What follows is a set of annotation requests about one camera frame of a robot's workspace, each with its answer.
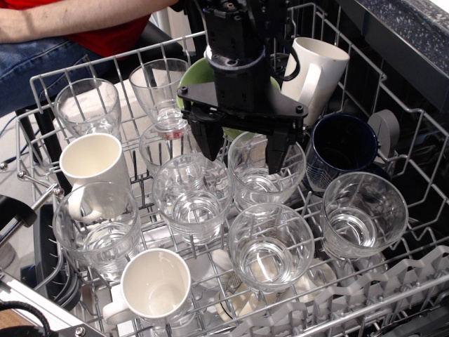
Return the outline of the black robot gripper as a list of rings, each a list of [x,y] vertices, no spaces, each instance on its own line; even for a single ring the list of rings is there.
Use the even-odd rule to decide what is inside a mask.
[[[263,47],[250,55],[233,55],[207,46],[205,61],[212,79],[185,83],[177,90],[201,153],[211,161],[217,159],[224,127],[265,134],[269,174],[278,173],[290,146],[302,134],[307,108],[272,84],[272,68]]]

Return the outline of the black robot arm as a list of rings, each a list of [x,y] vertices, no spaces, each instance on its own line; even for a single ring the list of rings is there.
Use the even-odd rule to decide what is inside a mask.
[[[202,10],[213,81],[179,87],[182,115],[211,161],[222,147],[224,128],[265,135],[265,161],[270,173],[278,173],[289,146],[300,139],[307,115],[304,105],[272,84],[272,79],[291,81],[300,71],[296,65],[279,76],[271,62],[271,41],[297,55],[283,37],[288,3],[206,1]]]

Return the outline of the person forearm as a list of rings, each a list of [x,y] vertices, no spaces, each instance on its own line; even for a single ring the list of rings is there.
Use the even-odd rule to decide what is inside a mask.
[[[23,11],[1,9],[1,43],[22,43],[121,25],[176,1],[58,1]]]

